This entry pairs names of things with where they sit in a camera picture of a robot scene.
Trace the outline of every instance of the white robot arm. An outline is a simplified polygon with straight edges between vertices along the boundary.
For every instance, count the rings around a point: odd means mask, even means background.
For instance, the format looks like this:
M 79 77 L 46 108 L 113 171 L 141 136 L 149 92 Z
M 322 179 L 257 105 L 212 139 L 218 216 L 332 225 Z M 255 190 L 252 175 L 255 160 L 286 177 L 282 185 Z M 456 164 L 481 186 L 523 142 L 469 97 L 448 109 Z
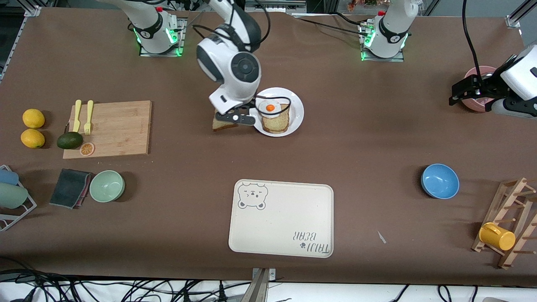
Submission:
M 251 102 L 261 81 L 261 65 L 252 54 L 262 42 L 257 22 L 233 0 L 204 0 L 224 19 L 196 49 L 198 64 L 220 84 L 209 100 L 224 115 Z M 253 125 L 252 117 L 233 114 L 237 124 Z
M 391 0 L 386 14 L 374 18 L 374 32 L 365 46 L 378 57 L 395 56 L 407 39 L 418 10 L 416 0 Z
M 97 0 L 119 7 L 134 25 L 134 32 L 142 47 L 149 53 L 161 54 L 178 43 L 170 35 L 177 17 L 165 11 L 157 12 L 152 5 L 126 0 Z
M 452 86 L 449 104 L 467 98 L 489 97 L 486 111 L 508 116 L 537 118 L 537 45 L 511 56 L 482 82 L 470 75 Z

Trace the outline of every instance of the towel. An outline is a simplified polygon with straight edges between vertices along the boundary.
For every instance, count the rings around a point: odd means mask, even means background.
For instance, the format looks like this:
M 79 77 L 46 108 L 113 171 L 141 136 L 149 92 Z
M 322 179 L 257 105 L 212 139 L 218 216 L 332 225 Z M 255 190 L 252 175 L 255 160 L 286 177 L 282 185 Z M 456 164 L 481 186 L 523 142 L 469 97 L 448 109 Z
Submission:
M 62 169 L 50 204 L 70 209 L 82 206 L 82 201 L 88 194 L 90 180 L 89 172 Z

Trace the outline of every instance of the bread slice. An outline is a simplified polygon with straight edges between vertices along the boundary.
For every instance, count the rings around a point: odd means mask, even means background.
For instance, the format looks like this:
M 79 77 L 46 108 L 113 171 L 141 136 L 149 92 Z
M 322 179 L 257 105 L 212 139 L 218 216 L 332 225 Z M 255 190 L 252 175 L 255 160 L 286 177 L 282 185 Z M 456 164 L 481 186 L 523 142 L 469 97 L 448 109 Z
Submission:
M 281 109 L 285 109 L 289 106 L 289 104 L 282 104 Z M 261 124 L 263 125 L 263 130 L 269 133 L 279 134 L 287 131 L 287 128 L 289 127 L 289 110 L 286 110 L 277 118 L 266 118 L 263 117 L 263 120 L 261 121 Z
M 228 129 L 228 128 L 234 128 L 234 127 L 238 127 L 237 124 L 234 124 L 234 123 L 231 123 L 230 121 L 221 121 L 221 120 L 217 120 L 214 116 L 213 116 L 213 131 L 216 132 L 218 130 L 224 130 L 224 129 Z

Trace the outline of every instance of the yellow cup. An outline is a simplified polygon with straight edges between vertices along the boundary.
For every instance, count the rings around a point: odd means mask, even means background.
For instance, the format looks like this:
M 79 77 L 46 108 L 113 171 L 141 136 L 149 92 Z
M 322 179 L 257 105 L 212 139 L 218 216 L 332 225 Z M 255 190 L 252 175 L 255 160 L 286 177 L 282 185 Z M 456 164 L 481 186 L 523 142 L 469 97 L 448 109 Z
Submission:
M 479 230 L 479 240 L 501 250 L 509 250 L 514 246 L 513 232 L 501 228 L 492 222 L 487 222 Z

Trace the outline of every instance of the brown tablecloth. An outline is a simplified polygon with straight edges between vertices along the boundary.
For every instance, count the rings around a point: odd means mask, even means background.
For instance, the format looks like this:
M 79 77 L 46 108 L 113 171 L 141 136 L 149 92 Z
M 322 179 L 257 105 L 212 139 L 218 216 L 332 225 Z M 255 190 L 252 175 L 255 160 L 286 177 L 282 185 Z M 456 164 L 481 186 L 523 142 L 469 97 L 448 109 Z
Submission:
M 271 34 L 255 52 L 259 88 L 291 89 L 305 108 L 302 126 L 277 139 L 248 127 L 211 131 L 217 84 L 196 62 L 192 28 L 183 57 L 140 58 L 121 11 L 45 8 L 30 18 L 0 84 L 0 154 L 39 208 L 0 233 L 0 255 L 77 275 L 248 279 L 251 268 L 275 267 L 286 281 L 537 285 L 535 256 L 518 256 L 506 271 L 495 268 L 494 253 L 470 251 L 498 182 L 537 176 L 537 124 L 448 106 L 451 85 L 473 66 L 461 19 L 416 18 L 405 62 L 382 63 L 360 61 L 354 34 L 270 16 Z M 265 16 L 254 17 L 265 31 Z M 195 23 L 222 20 L 204 13 Z M 468 27 L 482 65 L 497 67 L 523 48 L 501 18 L 472 18 Z M 153 101 L 150 154 L 63 160 L 55 140 L 76 99 Z M 28 108 L 47 117 L 44 149 L 19 141 Z M 451 200 L 420 188 L 421 171 L 437 162 L 459 175 Z M 113 169 L 127 189 L 114 203 L 49 206 L 61 168 Z M 332 186 L 333 255 L 231 251 L 241 178 Z

